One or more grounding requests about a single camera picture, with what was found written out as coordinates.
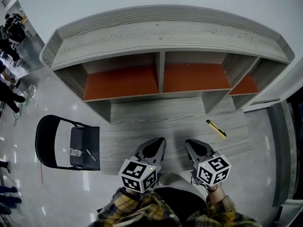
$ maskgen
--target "chair seat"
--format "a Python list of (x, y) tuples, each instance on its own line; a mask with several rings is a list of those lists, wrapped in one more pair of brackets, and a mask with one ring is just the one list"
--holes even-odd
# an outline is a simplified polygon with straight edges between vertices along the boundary
[[(99, 136), (99, 127), (73, 127), (71, 129), (70, 147), (82, 151), (80, 157), (70, 156), (70, 164), (72, 166), (100, 170)], [(90, 151), (97, 161), (93, 160), (86, 149)]]

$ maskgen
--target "plastic bottle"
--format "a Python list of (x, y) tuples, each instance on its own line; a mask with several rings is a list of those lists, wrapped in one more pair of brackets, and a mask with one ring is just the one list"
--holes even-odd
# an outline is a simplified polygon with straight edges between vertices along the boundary
[(80, 157), (82, 155), (82, 151), (78, 149), (69, 148), (67, 153), (73, 157)]

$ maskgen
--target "pen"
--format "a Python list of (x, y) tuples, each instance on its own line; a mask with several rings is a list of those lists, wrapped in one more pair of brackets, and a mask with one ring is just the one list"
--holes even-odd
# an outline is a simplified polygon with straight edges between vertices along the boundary
[(94, 161), (97, 161), (97, 159), (91, 154), (91, 152), (88, 149), (86, 149), (86, 151), (89, 153), (89, 155), (91, 156), (91, 158), (93, 158)]
[(212, 127), (215, 131), (217, 131), (222, 138), (225, 138), (226, 137), (226, 133), (221, 130), (217, 125), (215, 125), (214, 122), (210, 121), (210, 120), (206, 120), (206, 122), (209, 124), (210, 127)]

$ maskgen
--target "tiled floor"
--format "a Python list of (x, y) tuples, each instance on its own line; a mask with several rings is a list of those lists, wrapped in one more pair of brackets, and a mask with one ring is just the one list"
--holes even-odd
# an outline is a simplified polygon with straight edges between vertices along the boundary
[[(46, 69), (26, 76), (34, 79), (38, 90), (15, 117), (6, 107), (0, 118), (0, 158), (11, 161), (12, 173), (5, 176), (7, 186), (17, 186), (23, 203), (13, 210), (12, 219), (21, 226), (87, 226), (96, 210), (106, 205), (121, 186), (118, 176), (100, 172), (55, 170), (41, 166), (35, 155), (35, 134), (39, 120), (47, 114), (89, 125), (105, 121), (86, 107)], [(224, 182), (225, 192), (234, 200), (238, 212), (268, 226), (275, 190), (276, 162), (273, 135), (266, 110), (245, 114), (251, 147), (229, 158), (232, 171)], [(62, 152), (69, 147), (71, 125), (60, 124), (56, 145), (58, 164), (68, 165)], [(186, 179), (188, 172), (180, 173)]]

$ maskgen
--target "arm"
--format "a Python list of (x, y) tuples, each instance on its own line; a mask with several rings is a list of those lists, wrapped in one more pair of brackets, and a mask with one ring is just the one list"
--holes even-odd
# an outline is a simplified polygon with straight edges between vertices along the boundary
[(226, 196), (223, 191), (222, 184), (218, 185), (217, 190), (215, 189), (216, 186), (208, 187), (209, 192), (207, 197), (209, 198), (210, 206), (216, 205), (218, 202), (223, 200)]
[[(208, 187), (209, 191), (214, 191), (216, 186)], [(208, 207), (206, 208), (207, 217), (215, 219), (224, 226), (239, 227), (259, 227), (261, 226), (253, 218), (244, 216), (237, 212), (233, 201), (226, 196), (222, 185), (218, 186), (215, 192), (209, 192)]]
[(110, 203), (105, 206), (90, 227), (111, 227), (120, 218), (134, 212), (139, 204), (140, 194), (125, 188), (119, 188)]

